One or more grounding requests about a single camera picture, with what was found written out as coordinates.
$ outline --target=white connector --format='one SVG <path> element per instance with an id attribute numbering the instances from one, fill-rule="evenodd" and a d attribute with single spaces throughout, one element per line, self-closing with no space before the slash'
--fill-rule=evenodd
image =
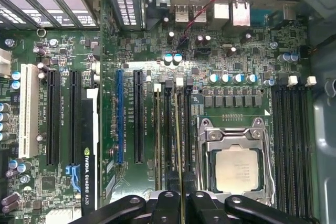
<path id="1" fill-rule="evenodd" d="M 19 158 L 36 156 L 38 135 L 38 68 L 21 64 Z"/>
<path id="2" fill-rule="evenodd" d="M 311 86 L 315 86 L 317 84 L 317 81 L 316 81 L 316 77 L 315 76 L 309 76 L 307 78 L 307 83 L 306 83 L 306 87 L 311 87 Z"/>
<path id="3" fill-rule="evenodd" d="M 9 78 L 11 75 L 12 54 L 0 48 L 0 76 Z"/>
<path id="4" fill-rule="evenodd" d="M 298 77 L 297 76 L 289 76 L 288 77 L 288 87 L 293 87 L 298 84 Z"/>

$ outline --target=capacitor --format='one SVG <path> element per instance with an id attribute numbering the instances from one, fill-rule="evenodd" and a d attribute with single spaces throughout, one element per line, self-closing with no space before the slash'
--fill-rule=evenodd
<path id="1" fill-rule="evenodd" d="M 241 44 L 245 44 L 245 43 L 247 43 L 247 42 L 249 42 L 251 40 L 252 40 L 252 35 L 251 34 L 245 34 L 243 36 L 243 38 L 241 38 L 240 43 Z"/>
<path id="2" fill-rule="evenodd" d="M 15 201 L 15 202 L 9 204 L 8 206 L 4 206 L 4 207 L 2 208 L 2 212 L 3 212 L 4 214 L 7 214 L 7 213 L 9 213 L 9 212 L 15 210 L 16 208 L 18 208 L 19 205 L 20 205 L 20 202 L 17 200 L 17 201 Z"/>
<path id="3" fill-rule="evenodd" d="M 19 81 L 13 81 L 12 84 L 10 85 L 10 87 L 15 90 L 18 90 L 20 86 L 21 86 L 21 83 Z"/>
<path id="4" fill-rule="evenodd" d="M 7 47 L 14 47 L 14 45 L 15 45 L 15 40 L 13 40 L 13 39 L 5 39 L 5 45 L 6 45 Z"/>
<path id="5" fill-rule="evenodd" d="M 228 74 L 224 74 L 221 77 L 221 83 L 222 84 L 227 84 L 230 81 L 230 76 Z"/>
<path id="6" fill-rule="evenodd" d="M 163 57 L 163 61 L 164 61 L 164 64 L 166 66 L 169 66 L 172 61 L 173 61 L 173 56 L 171 54 L 166 54 L 164 57 Z"/>
<path id="7" fill-rule="evenodd" d="M 24 172 L 29 171 L 31 168 L 32 168 L 31 162 L 26 161 L 26 162 L 19 164 L 16 169 L 19 173 L 24 173 Z"/>
<path id="8" fill-rule="evenodd" d="M 167 43 L 168 43 L 168 44 L 173 43 L 174 36 L 175 36 L 175 34 L 174 34 L 173 31 L 170 31 L 170 32 L 168 33 L 168 36 L 167 36 Z"/>
<path id="9" fill-rule="evenodd" d="M 1 205 L 8 206 L 9 204 L 17 201 L 19 198 L 20 198 L 20 194 L 15 191 L 11 195 L 7 196 L 6 198 L 3 198 L 1 200 Z"/>
<path id="10" fill-rule="evenodd" d="M 10 110 L 10 105 L 8 103 L 0 103 L 0 112 L 7 112 Z"/>
<path id="11" fill-rule="evenodd" d="M 21 78 L 21 73 L 19 71 L 14 71 L 12 73 L 12 79 L 18 81 Z"/>
<path id="12" fill-rule="evenodd" d="M 100 76 L 94 74 L 94 75 L 93 75 L 93 81 L 94 81 L 95 83 L 100 83 Z"/>
<path id="13" fill-rule="evenodd" d="M 19 180 L 22 184 L 26 184 L 30 181 L 30 176 L 25 174 L 25 175 L 21 176 L 19 178 Z"/>
<path id="14" fill-rule="evenodd" d="M 195 44 L 196 45 L 200 45 L 203 42 L 203 36 L 202 35 L 198 35 L 195 39 Z"/>
<path id="15" fill-rule="evenodd" d="M 227 51 L 226 56 L 227 56 L 227 57 L 230 57 L 230 56 L 234 55 L 234 54 L 236 53 L 236 51 L 237 51 L 237 48 L 235 48 L 235 47 L 231 47 L 231 48 L 229 48 L 229 50 Z"/>
<path id="16" fill-rule="evenodd" d="M 36 141 L 41 142 L 44 140 L 44 137 L 42 135 L 37 135 L 36 136 Z"/>
<path id="17" fill-rule="evenodd" d="M 267 87 L 272 87 L 272 86 L 275 85 L 275 81 L 273 79 L 265 80 L 264 85 L 267 86 Z"/>
<path id="18" fill-rule="evenodd" d="M 243 81 L 243 75 L 242 74 L 236 74 L 235 76 L 233 76 L 232 78 L 232 81 L 235 83 L 235 84 L 239 84 Z"/>
<path id="19" fill-rule="evenodd" d="M 298 60 L 299 60 L 299 55 L 296 54 L 295 52 L 293 52 L 293 53 L 290 55 L 289 62 L 290 62 L 290 63 L 293 63 L 293 62 L 297 62 Z"/>
<path id="20" fill-rule="evenodd" d="M 7 122 L 10 118 L 10 114 L 4 112 L 0 113 L 0 122 Z"/>
<path id="21" fill-rule="evenodd" d="M 12 160 L 9 161 L 9 163 L 8 163 L 8 168 L 14 170 L 14 169 L 16 169 L 17 166 L 18 166 L 19 164 L 21 164 L 21 163 L 23 163 L 22 158 L 12 159 Z"/>
<path id="22" fill-rule="evenodd" d="M 10 136 L 10 134 L 6 131 L 0 132 L 0 141 L 8 140 L 9 136 Z"/>
<path id="23" fill-rule="evenodd" d="M 173 64 L 174 64 L 175 66 L 178 66 L 178 65 L 181 63 L 181 61 L 182 61 L 182 55 L 180 55 L 180 54 L 175 54 L 175 55 L 174 55 L 174 58 L 173 58 Z"/>
<path id="24" fill-rule="evenodd" d="M 0 131 L 7 131 L 9 129 L 9 123 L 3 122 L 0 123 Z"/>
<path id="25" fill-rule="evenodd" d="M 13 177 L 15 177 L 19 174 L 20 173 L 17 170 L 8 170 L 8 171 L 6 171 L 5 176 L 6 176 L 6 178 L 13 178 Z"/>
<path id="26" fill-rule="evenodd" d="M 208 45 L 208 44 L 210 43 L 210 41 L 211 41 L 211 37 L 210 37 L 210 35 L 206 35 L 206 36 L 204 37 L 204 40 L 203 40 L 203 46 Z"/>
<path id="27" fill-rule="evenodd" d="M 44 73 L 46 73 L 46 72 L 49 70 L 49 68 L 48 68 L 46 65 L 44 65 L 43 62 L 39 62 L 39 63 L 37 64 L 37 68 L 38 68 L 39 70 L 43 71 Z"/>
<path id="28" fill-rule="evenodd" d="M 46 51 L 42 48 L 34 47 L 33 48 L 33 53 L 38 54 L 40 56 L 46 55 Z"/>
<path id="29" fill-rule="evenodd" d="M 49 45 L 50 45 L 51 47 L 57 47 L 57 45 L 58 45 L 58 40 L 57 40 L 57 39 L 51 39 L 51 40 L 49 41 Z"/>
<path id="30" fill-rule="evenodd" d="M 40 80 L 46 80 L 46 79 L 47 79 L 46 74 L 43 73 L 43 72 L 38 73 L 37 77 L 38 77 Z"/>
<path id="31" fill-rule="evenodd" d="M 215 84 L 217 81 L 218 81 L 218 75 L 214 73 L 208 77 L 208 82 L 210 84 Z"/>
<path id="32" fill-rule="evenodd" d="M 162 19 L 162 26 L 166 28 L 168 26 L 168 24 L 169 24 L 169 18 L 168 17 L 164 17 Z"/>
<path id="33" fill-rule="evenodd" d="M 246 82 L 249 84 L 255 83 L 257 81 L 257 76 L 255 74 L 250 74 L 246 78 Z"/>
<path id="34" fill-rule="evenodd" d="M 287 52 L 278 56 L 278 61 L 281 63 L 289 62 L 289 60 L 290 60 L 290 54 Z"/>

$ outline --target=mounting screw hole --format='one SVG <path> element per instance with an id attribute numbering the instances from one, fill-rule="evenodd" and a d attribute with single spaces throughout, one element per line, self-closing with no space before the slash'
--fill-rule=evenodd
<path id="1" fill-rule="evenodd" d="M 236 204 L 242 203 L 242 200 L 237 198 L 237 197 L 233 197 L 232 201 L 233 201 L 233 203 L 236 203 Z"/>
<path id="2" fill-rule="evenodd" d="M 201 191 L 198 191 L 198 192 L 196 193 L 196 196 L 197 196 L 198 198 L 202 198 L 202 197 L 204 197 L 204 193 L 202 193 Z"/>
<path id="3" fill-rule="evenodd" d="M 164 196 L 166 196 L 166 197 L 173 197 L 174 195 L 170 191 L 168 191 L 168 192 L 165 193 Z"/>

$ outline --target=blue pcie slot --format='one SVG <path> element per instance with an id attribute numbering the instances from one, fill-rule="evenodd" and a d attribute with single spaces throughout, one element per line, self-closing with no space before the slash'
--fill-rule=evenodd
<path id="1" fill-rule="evenodd" d="M 123 162 L 124 151 L 124 88 L 122 70 L 117 70 L 117 133 L 118 133 L 118 164 Z"/>

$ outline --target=chip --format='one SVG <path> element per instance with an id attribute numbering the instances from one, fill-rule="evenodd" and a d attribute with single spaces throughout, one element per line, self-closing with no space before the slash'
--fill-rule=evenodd
<path id="1" fill-rule="evenodd" d="M 198 74 L 198 68 L 191 68 L 191 74 Z"/>
<path id="2" fill-rule="evenodd" d="M 241 195 L 259 186 L 259 164 L 256 151 L 233 145 L 216 153 L 216 188 Z"/>
<path id="3" fill-rule="evenodd" d="M 45 176 L 42 177 L 42 190 L 54 190 L 55 189 L 55 177 Z"/>

